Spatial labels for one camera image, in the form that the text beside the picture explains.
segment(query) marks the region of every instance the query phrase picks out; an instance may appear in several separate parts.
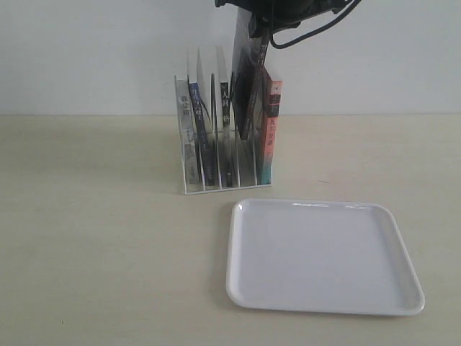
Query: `book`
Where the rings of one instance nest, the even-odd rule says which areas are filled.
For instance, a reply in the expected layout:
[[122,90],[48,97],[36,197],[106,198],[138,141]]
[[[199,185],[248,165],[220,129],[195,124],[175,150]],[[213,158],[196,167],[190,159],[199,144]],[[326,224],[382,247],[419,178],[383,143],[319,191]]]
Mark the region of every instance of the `book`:
[[222,46],[216,48],[218,58],[218,81],[220,84],[221,109],[223,111],[223,157],[222,167],[225,175],[225,186],[232,187],[232,149],[231,149],[231,112],[229,107],[229,80],[225,66],[224,51]]
[[254,20],[251,12],[238,9],[231,77],[235,85],[231,88],[234,116],[237,117],[238,132],[242,139],[248,139],[251,132],[259,81],[269,46],[268,27],[261,28],[260,37],[250,37],[250,25],[254,25]]
[[255,114],[255,144],[261,184],[272,183],[272,159],[283,82],[268,67],[263,69]]
[[215,153],[208,138],[208,133],[211,133],[211,119],[207,109],[208,103],[205,99],[205,81],[203,79],[200,50],[197,50],[197,54],[188,52],[187,76],[205,184],[213,186],[215,184]]
[[189,98],[189,83],[186,79],[177,79],[176,77],[174,77],[174,83],[176,87],[176,105],[183,145],[186,181],[190,184],[198,184],[200,182],[200,174],[197,166],[197,150]]

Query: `wire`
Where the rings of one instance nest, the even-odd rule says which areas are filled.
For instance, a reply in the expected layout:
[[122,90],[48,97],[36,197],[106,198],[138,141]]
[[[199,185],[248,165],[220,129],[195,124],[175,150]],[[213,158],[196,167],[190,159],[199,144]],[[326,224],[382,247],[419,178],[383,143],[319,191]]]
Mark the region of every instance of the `wire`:
[[334,20],[332,20],[331,22],[329,22],[328,24],[322,26],[322,27],[319,27],[318,29],[315,29],[311,32],[308,32],[304,35],[301,35],[300,37],[298,38],[295,38],[294,40],[291,40],[291,41],[288,41],[286,43],[283,43],[283,44],[277,44],[274,40],[274,22],[275,22],[275,18],[274,18],[274,9],[275,9],[275,1],[276,0],[272,0],[272,14],[271,14],[271,19],[270,19],[270,33],[269,33],[269,39],[271,41],[271,44],[272,46],[274,46],[274,48],[276,49],[285,49],[285,48],[288,48],[288,47],[291,47],[301,41],[304,41],[304,40],[307,40],[308,38],[311,38],[312,36],[315,36],[315,35],[318,35],[328,29],[330,29],[331,27],[335,26],[336,24],[338,24],[341,20],[343,20],[344,18],[346,18],[346,16],[352,12],[353,9],[355,9],[355,7],[359,4],[359,2],[361,0],[348,0],[348,2],[346,4],[350,4],[349,7],[347,7],[342,13],[340,13],[340,15],[335,18]]

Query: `white tray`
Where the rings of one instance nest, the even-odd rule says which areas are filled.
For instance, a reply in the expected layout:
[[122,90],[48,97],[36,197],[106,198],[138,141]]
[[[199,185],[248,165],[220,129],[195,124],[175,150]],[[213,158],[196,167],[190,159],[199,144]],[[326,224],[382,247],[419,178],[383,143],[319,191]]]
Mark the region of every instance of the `white tray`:
[[237,203],[227,292],[253,309],[401,316],[424,307],[394,217],[365,203]]

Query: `wall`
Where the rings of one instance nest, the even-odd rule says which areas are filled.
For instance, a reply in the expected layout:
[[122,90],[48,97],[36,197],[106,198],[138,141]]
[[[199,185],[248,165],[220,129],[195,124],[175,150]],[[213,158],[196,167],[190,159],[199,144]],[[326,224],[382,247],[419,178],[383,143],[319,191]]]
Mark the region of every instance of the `wall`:
[[[222,42],[230,57],[235,13],[213,0],[0,0],[0,114],[173,114],[184,47]],[[271,50],[282,112],[461,112],[460,13],[458,0],[364,0],[335,29]]]

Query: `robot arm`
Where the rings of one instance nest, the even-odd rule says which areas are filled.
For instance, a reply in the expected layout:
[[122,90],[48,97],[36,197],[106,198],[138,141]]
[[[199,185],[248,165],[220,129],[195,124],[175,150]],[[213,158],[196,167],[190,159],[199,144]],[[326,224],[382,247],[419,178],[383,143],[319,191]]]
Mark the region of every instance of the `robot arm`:
[[[215,0],[216,7],[233,4],[253,14],[250,23],[251,37],[258,37],[262,27],[270,28],[271,44],[278,49],[295,45],[309,37],[333,27],[345,18],[361,0]],[[274,33],[296,28],[303,20],[332,11],[338,16],[327,25],[308,32],[284,44],[274,41]]]

